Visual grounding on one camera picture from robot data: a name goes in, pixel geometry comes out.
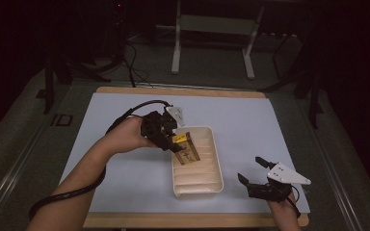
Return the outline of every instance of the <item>small box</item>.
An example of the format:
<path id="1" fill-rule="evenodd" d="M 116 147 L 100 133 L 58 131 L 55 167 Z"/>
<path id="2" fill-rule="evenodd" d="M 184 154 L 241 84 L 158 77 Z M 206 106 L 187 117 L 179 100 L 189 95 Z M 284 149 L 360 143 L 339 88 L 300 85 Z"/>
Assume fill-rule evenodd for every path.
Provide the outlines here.
<path id="1" fill-rule="evenodd" d="M 200 157 L 189 132 L 172 137 L 172 142 L 178 144 L 182 148 L 182 150 L 174 153 L 181 165 L 184 166 L 192 162 L 200 161 Z"/>
<path id="2" fill-rule="evenodd" d="M 224 188 L 216 144 L 209 127 L 181 127 L 176 134 L 190 133 L 199 161 L 181 165 L 172 153 L 173 192 L 178 199 L 201 199 Z"/>

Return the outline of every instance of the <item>white stand leg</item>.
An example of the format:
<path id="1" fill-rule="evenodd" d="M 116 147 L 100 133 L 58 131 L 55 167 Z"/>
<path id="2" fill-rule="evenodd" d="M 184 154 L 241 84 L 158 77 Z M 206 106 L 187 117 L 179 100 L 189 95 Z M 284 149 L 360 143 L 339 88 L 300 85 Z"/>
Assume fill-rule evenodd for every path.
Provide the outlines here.
<path id="1" fill-rule="evenodd" d="M 176 1 L 176 27 L 175 27 L 175 48 L 172 58 L 172 74 L 179 73 L 179 62 L 181 59 L 181 1 Z"/>
<path id="2" fill-rule="evenodd" d="M 254 39 L 257 36 L 257 30 L 259 29 L 260 20 L 264 13 L 264 6 L 260 7 L 259 14 L 257 15 L 257 19 L 251 29 L 251 35 L 249 44 L 246 48 L 242 49 L 243 60 L 245 62 L 245 69 L 248 79 L 254 79 L 254 71 L 253 66 L 251 65 L 251 48 L 253 47 Z"/>

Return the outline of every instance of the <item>item in tray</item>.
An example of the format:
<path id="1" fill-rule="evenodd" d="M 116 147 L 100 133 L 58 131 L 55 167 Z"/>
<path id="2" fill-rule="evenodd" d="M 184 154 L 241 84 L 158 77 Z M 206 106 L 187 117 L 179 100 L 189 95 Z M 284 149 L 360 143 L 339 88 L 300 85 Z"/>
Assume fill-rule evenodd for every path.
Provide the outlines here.
<path id="1" fill-rule="evenodd" d="M 173 136 L 172 142 L 182 147 L 182 150 L 174 153 L 181 165 L 184 166 L 192 162 L 200 161 L 200 156 L 192 142 L 189 132 Z"/>

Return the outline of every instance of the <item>wooden edge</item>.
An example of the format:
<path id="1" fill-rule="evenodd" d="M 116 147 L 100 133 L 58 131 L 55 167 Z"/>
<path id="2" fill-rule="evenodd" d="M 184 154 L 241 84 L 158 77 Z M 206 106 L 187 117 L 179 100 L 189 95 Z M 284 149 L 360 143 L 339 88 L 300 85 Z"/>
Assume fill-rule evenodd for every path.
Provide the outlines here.
<path id="1" fill-rule="evenodd" d="M 266 98 L 264 93 L 258 91 L 240 90 L 192 90 L 192 89 L 157 89 L 157 88 L 120 88 L 100 87 L 97 93 L 132 93 L 132 94 L 164 94 L 164 95 L 188 95 L 188 96 L 211 96 L 211 97 L 238 97 L 238 98 Z"/>
<path id="2" fill-rule="evenodd" d="M 307 226 L 308 215 L 299 217 Z M 85 228 L 230 228 L 276 227 L 272 214 L 122 214 L 89 213 Z"/>

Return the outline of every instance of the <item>person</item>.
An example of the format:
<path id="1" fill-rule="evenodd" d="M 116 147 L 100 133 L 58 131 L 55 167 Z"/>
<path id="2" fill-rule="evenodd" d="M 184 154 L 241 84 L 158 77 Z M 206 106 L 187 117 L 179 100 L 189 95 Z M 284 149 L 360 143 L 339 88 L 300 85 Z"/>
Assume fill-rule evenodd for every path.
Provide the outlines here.
<path id="1" fill-rule="evenodd" d="M 99 139 L 52 194 L 81 189 L 94 182 L 116 154 L 140 147 L 156 147 L 141 136 L 142 119 L 132 116 Z M 30 221 L 28 231 L 81 230 L 93 200 L 94 191 L 41 207 Z M 300 230 L 289 203 L 268 201 L 280 230 Z"/>

